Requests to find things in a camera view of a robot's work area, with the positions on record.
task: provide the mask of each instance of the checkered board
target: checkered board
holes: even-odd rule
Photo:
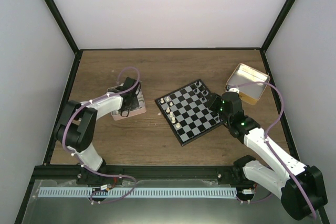
[[[155,100],[182,146],[222,124],[218,114],[205,107],[209,93],[206,85],[198,79]],[[174,124],[169,113],[166,112],[168,107],[176,118]]]

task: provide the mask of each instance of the white robotic arm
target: white robotic arm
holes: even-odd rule
[[[300,220],[309,215],[311,209],[319,209],[328,202],[320,170],[299,162],[270,137],[265,140],[260,125],[244,114],[238,89],[231,88],[221,97],[210,94],[207,107],[219,114],[223,125],[233,137],[256,152],[269,165],[268,168],[249,155],[242,157],[234,165],[243,178],[260,184],[276,195],[294,219]]]
[[[305,164],[290,156],[272,139],[268,138],[268,141],[294,175],[305,171],[307,168]],[[286,181],[289,180],[290,177],[265,143],[264,130],[262,128],[251,130],[249,134],[244,136],[244,144],[256,152],[270,166],[270,168],[268,168],[259,161],[251,161],[243,167],[245,177],[262,185],[278,198],[281,198],[281,189],[285,186]]]
[[[79,123],[72,122],[68,132],[66,132],[66,148],[71,150],[72,156],[77,156],[82,164],[93,171],[98,171],[104,162],[92,144],[96,120],[106,114],[122,109],[130,111],[132,109],[132,102],[134,99],[137,99],[137,95],[141,89],[140,84],[136,85],[135,83],[136,80],[126,78],[125,83],[112,88],[112,91],[108,92],[102,99],[96,102],[90,100],[80,103],[69,101],[62,112],[54,131],[55,138],[60,141],[62,141],[66,125],[69,123],[72,115],[75,112],[78,113],[77,110],[87,104],[85,108],[78,113],[78,116],[75,117],[75,121]],[[123,90],[127,90],[130,87],[134,88],[122,94]]]

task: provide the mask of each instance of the wooden surface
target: wooden surface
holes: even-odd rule
[[[167,121],[158,115],[154,99],[198,78],[212,92],[222,94],[225,83],[239,63],[265,72],[258,50],[171,50],[171,51],[85,51],[83,53],[71,100],[87,101],[103,95],[115,85],[118,73],[135,66],[141,73],[142,92],[147,112],[114,121],[110,115],[99,119],[93,145],[108,164],[124,165],[231,165],[236,159],[257,155],[233,138],[222,126],[181,147]],[[136,78],[127,71],[124,77]],[[259,102],[243,104],[245,113],[263,128],[278,116],[270,88]],[[281,124],[270,137],[288,151]],[[57,142],[52,164],[75,164]]]

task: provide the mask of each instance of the white panel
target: white panel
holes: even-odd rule
[[[14,223],[40,165],[73,53],[43,0],[0,0],[1,223]]]
[[[40,187],[39,198],[88,198],[92,195],[91,187]],[[106,196],[119,198],[130,191],[130,188],[116,187],[108,192],[98,192],[93,198]],[[236,199],[237,189],[229,187],[216,188],[135,188],[127,198],[213,198]]]
[[[267,51],[301,160],[322,170],[336,223],[336,0],[297,0]]]
[[[260,47],[285,0],[54,0],[80,48]]]

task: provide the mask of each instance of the purple cable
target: purple cable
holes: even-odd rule
[[[274,149],[272,148],[272,146],[270,145],[269,141],[267,140],[268,137],[268,132],[269,130],[277,123],[280,121],[280,118],[283,114],[283,107],[284,107],[284,99],[282,98],[282,95],[280,93],[280,91],[272,84],[268,83],[268,82],[263,82],[263,81],[254,81],[254,82],[248,82],[248,83],[244,83],[244,84],[240,84],[240,85],[233,85],[233,87],[235,88],[239,88],[239,87],[244,87],[244,86],[248,86],[248,85],[252,85],[252,84],[266,84],[268,86],[270,86],[271,88],[273,88],[279,95],[280,97],[280,101],[281,101],[281,110],[279,113],[278,118],[274,121],[273,124],[271,124],[264,132],[264,137],[265,137],[265,143],[267,144],[268,148],[270,149],[270,151],[273,153],[273,155],[277,158],[277,160],[280,162],[280,164],[285,168],[286,172],[288,172],[289,176],[293,179],[293,181],[295,182],[295,184],[297,185],[297,187],[299,188],[300,192],[302,193],[302,196],[304,197],[305,201],[307,202],[307,205],[309,206],[309,209],[311,211],[311,213],[313,214],[313,219],[316,219],[316,212],[315,209],[312,205],[312,203],[310,202],[306,192],[304,191],[303,187],[300,185],[300,182],[295,178],[295,175],[290,171],[290,169],[287,167],[287,165],[282,161],[282,159],[279,157],[279,155],[274,151]]]
[[[135,82],[135,84],[134,84],[132,87],[130,87],[129,89],[126,89],[126,90],[124,90],[124,91],[118,92],[118,93],[113,93],[113,94],[112,94],[111,92],[107,92],[106,94],[102,95],[101,97],[95,98],[95,99],[93,99],[91,102],[87,102],[87,103],[83,104],[83,105],[82,105],[81,107],[79,107],[79,109],[76,110],[76,111],[74,112],[74,114],[70,117],[69,122],[67,123],[67,125],[66,125],[66,127],[65,127],[64,134],[63,134],[63,138],[62,138],[62,146],[63,146],[63,149],[64,149],[65,151],[73,153],[73,151],[70,150],[70,149],[66,146],[66,138],[67,138],[67,134],[68,134],[69,128],[70,128],[70,126],[71,126],[73,120],[74,120],[75,117],[79,114],[79,112],[80,112],[81,110],[83,110],[86,106],[88,106],[88,105],[90,105],[90,104],[92,104],[92,103],[99,102],[100,100],[105,99],[105,98],[107,98],[107,97],[113,97],[113,96],[116,96],[116,95],[120,95],[120,94],[127,93],[127,92],[131,91],[132,89],[134,89],[134,88],[138,85],[138,83],[139,83],[139,81],[140,81],[140,72],[139,72],[139,70],[138,70],[137,68],[135,68],[135,67],[126,67],[126,68],[124,68],[123,70],[121,70],[120,74],[118,75],[118,79],[120,78],[121,74],[122,74],[125,70],[127,70],[127,69],[134,69],[134,70],[137,72],[137,74],[138,74],[137,81]],[[86,166],[86,165],[84,166],[84,168],[86,168],[88,171],[90,171],[90,172],[92,172],[92,173],[94,173],[94,174],[97,174],[97,175],[99,175],[99,176],[103,176],[103,177],[111,177],[111,178],[114,178],[114,177],[130,178],[130,179],[132,179],[132,180],[134,181],[134,183],[135,183],[135,184],[134,184],[134,187],[133,187],[131,190],[129,190],[126,194],[124,194],[123,196],[121,196],[121,197],[119,197],[119,198],[117,198],[117,199],[109,200],[109,201],[107,201],[107,202],[105,202],[105,203],[110,203],[110,202],[118,201],[118,200],[120,200],[120,199],[125,198],[127,195],[129,195],[130,193],[132,193],[132,192],[134,191],[135,187],[136,187],[137,181],[136,181],[136,179],[135,179],[134,177],[132,177],[132,176],[128,176],[128,175],[110,175],[110,174],[103,174],[103,173],[96,172],[95,170],[91,170],[91,169],[90,169],[88,166]]]

